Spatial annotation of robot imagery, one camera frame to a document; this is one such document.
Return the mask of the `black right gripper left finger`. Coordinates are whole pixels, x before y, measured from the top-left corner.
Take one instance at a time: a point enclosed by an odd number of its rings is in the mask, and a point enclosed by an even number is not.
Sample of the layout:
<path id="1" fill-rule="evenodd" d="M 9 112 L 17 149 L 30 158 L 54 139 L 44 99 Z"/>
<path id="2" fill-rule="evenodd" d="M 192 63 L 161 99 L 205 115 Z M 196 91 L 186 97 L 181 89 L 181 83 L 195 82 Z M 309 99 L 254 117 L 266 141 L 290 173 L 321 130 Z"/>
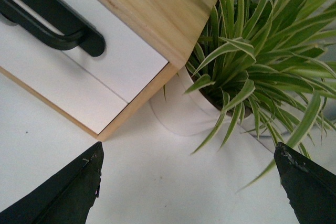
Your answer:
<path id="1" fill-rule="evenodd" d="M 96 142 L 1 212 L 1 223 L 85 223 L 99 197 L 104 152 Z"/>

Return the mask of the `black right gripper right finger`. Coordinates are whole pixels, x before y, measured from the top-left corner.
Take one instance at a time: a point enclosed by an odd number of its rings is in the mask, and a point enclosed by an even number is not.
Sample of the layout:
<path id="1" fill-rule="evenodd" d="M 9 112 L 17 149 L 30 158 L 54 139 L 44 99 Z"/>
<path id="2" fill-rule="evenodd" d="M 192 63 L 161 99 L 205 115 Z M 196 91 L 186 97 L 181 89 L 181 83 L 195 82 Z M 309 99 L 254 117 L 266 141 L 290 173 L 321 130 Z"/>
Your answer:
<path id="1" fill-rule="evenodd" d="M 282 142 L 274 160 L 299 223 L 335 223 L 335 174 Z"/>

